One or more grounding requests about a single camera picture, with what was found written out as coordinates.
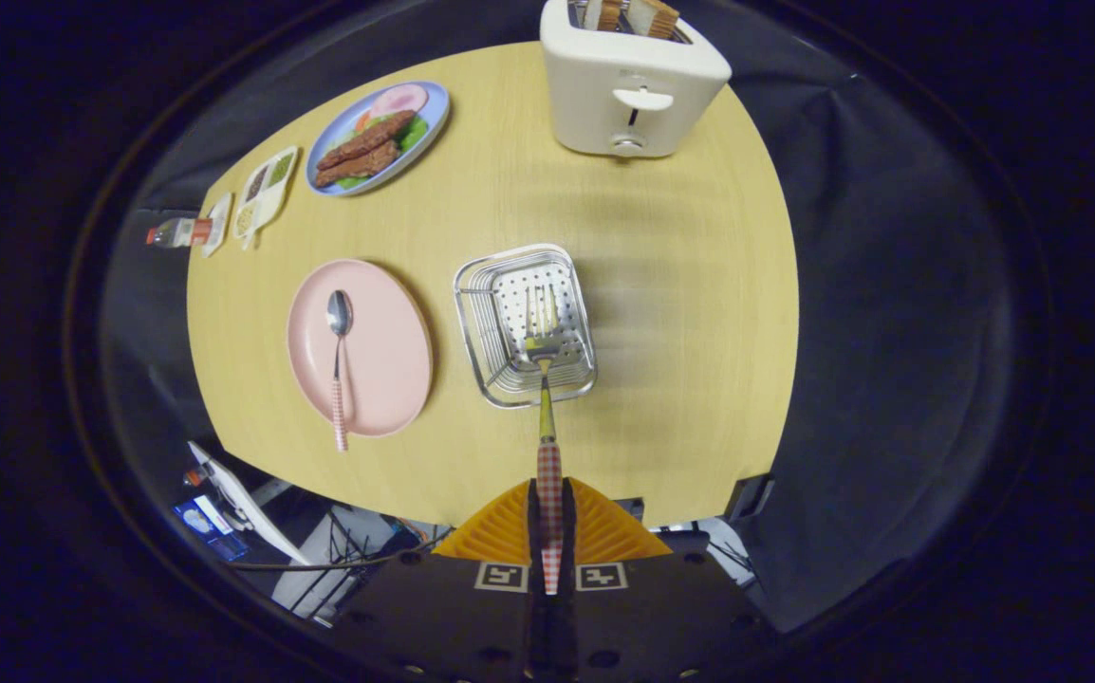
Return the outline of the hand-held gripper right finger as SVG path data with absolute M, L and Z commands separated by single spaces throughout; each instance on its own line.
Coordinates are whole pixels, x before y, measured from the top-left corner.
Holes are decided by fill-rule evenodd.
M 562 502 L 548 680 L 715 682 L 766 661 L 781 636 L 721 528 L 652 531 L 574 477 Z

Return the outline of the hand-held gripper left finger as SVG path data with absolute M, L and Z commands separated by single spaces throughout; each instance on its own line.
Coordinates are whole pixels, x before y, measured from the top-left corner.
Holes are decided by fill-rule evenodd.
M 535 485 L 512 486 L 435 552 L 400 552 L 343 607 L 334 643 L 384 680 L 526 682 L 542 599 Z

